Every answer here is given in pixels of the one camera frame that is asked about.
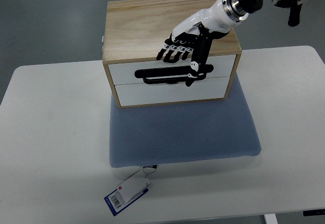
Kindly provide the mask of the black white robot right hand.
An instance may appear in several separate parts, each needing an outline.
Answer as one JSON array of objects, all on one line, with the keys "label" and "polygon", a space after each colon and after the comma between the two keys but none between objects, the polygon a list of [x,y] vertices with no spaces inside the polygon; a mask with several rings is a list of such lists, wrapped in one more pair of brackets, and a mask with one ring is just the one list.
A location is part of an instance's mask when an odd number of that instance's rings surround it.
[{"label": "black white robot right hand", "polygon": [[231,27],[246,20],[248,13],[239,0],[217,0],[179,23],[165,40],[156,59],[176,63],[191,54],[190,69],[185,80],[190,87],[203,73],[213,40],[225,37]]}]

